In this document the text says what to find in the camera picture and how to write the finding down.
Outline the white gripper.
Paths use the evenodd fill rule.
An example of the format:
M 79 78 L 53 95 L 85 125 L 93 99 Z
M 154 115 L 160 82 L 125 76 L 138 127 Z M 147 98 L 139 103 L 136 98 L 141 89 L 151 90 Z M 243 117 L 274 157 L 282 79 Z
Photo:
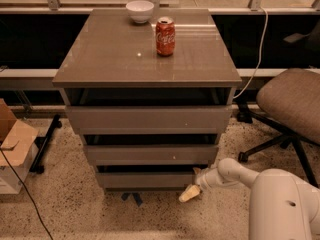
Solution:
M 179 196 L 179 201 L 185 203 L 192 198 L 198 196 L 201 190 L 207 190 L 217 186 L 222 186 L 224 183 L 223 177 L 219 174 L 217 167 L 207 167 L 200 169 L 193 167 L 195 173 L 194 184 L 190 184 Z

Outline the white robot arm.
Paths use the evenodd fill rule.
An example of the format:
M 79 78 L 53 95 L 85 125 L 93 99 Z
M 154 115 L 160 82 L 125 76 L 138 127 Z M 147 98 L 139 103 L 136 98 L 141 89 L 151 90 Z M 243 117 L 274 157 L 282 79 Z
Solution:
M 288 171 L 257 172 L 225 158 L 194 172 L 181 202 L 214 187 L 250 189 L 249 240 L 312 240 L 320 234 L 320 189 Z

